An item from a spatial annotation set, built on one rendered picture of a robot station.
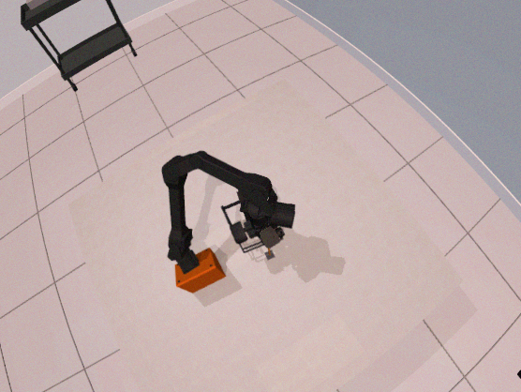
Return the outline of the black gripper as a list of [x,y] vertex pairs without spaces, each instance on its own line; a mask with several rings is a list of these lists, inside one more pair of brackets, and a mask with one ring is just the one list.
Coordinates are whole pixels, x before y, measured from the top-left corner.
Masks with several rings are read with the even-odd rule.
[[255,232],[258,230],[258,229],[263,229],[267,226],[267,224],[271,222],[269,220],[269,217],[268,219],[262,223],[262,224],[254,224],[253,222],[251,222],[250,220],[249,221],[246,221],[244,222],[244,226],[245,228],[243,228],[241,222],[237,222],[237,223],[234,223],[230,226],[230,231],[231,231],[231,234],[232,234],[232,237],[234,238],[235,240],[235,243],[236,244],[240,244],[244,241],[247,241],[247,236],[246,236],[246,232],[249,236],[250,239],[253,239],[255,237],[257,237],[255,235]]

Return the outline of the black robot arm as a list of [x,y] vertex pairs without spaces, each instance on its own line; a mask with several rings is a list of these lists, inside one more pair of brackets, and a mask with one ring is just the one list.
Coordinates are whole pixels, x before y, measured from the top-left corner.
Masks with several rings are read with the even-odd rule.
[[187,174],[195,170],[204,171],[237,188],[247,198],[242,200],[240,212],[247,213],[254,224],[262,224],[269,217],[271,222],[255,232],[266,248],[269,249],[284,239],[285,233],[280,227],[292,229],[295,204],[278,202],[269,178],[256,173],[242,172],[205,151],[176,156],[162,166],[161,171],[163,182],[169,188],[171,208],[168,244],[170,249],[167,256],[171,261],[177,261],[184,275],[200,265],[196,255],[189,248],[193,236],[192,229],[186,226],[185,214],[184,184]]

